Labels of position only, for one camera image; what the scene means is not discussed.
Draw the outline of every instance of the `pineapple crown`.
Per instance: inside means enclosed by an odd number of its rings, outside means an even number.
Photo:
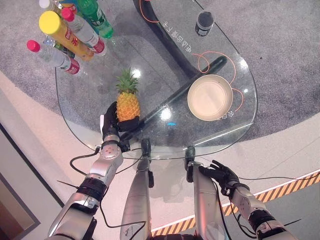
[[[138,78],[131,74],[131,67],[122,70],[121,76],[116,77],[119,83],[116,85],[119,93],[135,94],[138,92]]]

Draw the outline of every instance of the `white bottle cap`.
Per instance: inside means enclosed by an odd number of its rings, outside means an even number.
[[[50,0],[39,0],[39,5],[42,9],[48,9],[52,5]]]

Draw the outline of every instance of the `warning tape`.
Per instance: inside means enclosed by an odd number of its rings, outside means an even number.
[[[254,196],[256,199],[262,201],[263,203],[272,201],[274,199],[296,192],[300,189],[309,187],[312,184],[319,183],[320,182],[319,173],[320,173],[320,169],[309,175],[299,178],[299,180],[291,180],[291,181],[285,182],[281,185],[272,187],[265,191],[258,192],[254,194]],[[232,205],[232,208],[234,213],[238,212],[238,208],[236,206]],[[232,213],[230,203],[226,204],[222,209],[225,216],[228,216]],[[190,216],[181,221],[176,221],[166,226],[156,228],[151,233],[152,233],[152,236],[177,234],[187,229],[194,228],[195,226],[196,226],[196,219],[194,216]]]

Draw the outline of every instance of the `glass table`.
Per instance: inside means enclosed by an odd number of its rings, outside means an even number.
[[[101,143],[99,116],[116,101],[116,76],[128,67],[139,79],[141,112],[139,127],[120,135],[131,149],[139,147],[142,138],[150,138],[154,159],[183,158],[190,145],[196,155],[207,155],[231,146],[248,131],[257,112],[253,76],[216,23],[209,35],[196,33],[201,4],[193,0],[99,4],[114,28],[106,55],[79,60],[81,73],[76,76],[56,71],[63,118],[82,143],[91,149]],[[187,103],[189,87],[206,74],[225,78],[233,90],[231,108],[215,121],[196,118]]]

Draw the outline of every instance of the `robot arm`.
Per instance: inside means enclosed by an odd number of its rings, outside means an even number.
[[[238,207],[259,240],[298,240],[246,187],[236,187],[231,202]]]
[[[219,183],[221,193],[238,207],[258,240],[298,240],[270,214],[263,202],[255,198],[247,185],[240,183],[230,168],[215,160],[212,162],[214,164],[210,165],[211,168],[200,166],[199,171]]]
[[[100,201],[123,163],[113,103],[100,117],[103,144],[99,158],[78,190],[71,195],[52,223],[48,240],[91,240],[97,225],[94,218]]]

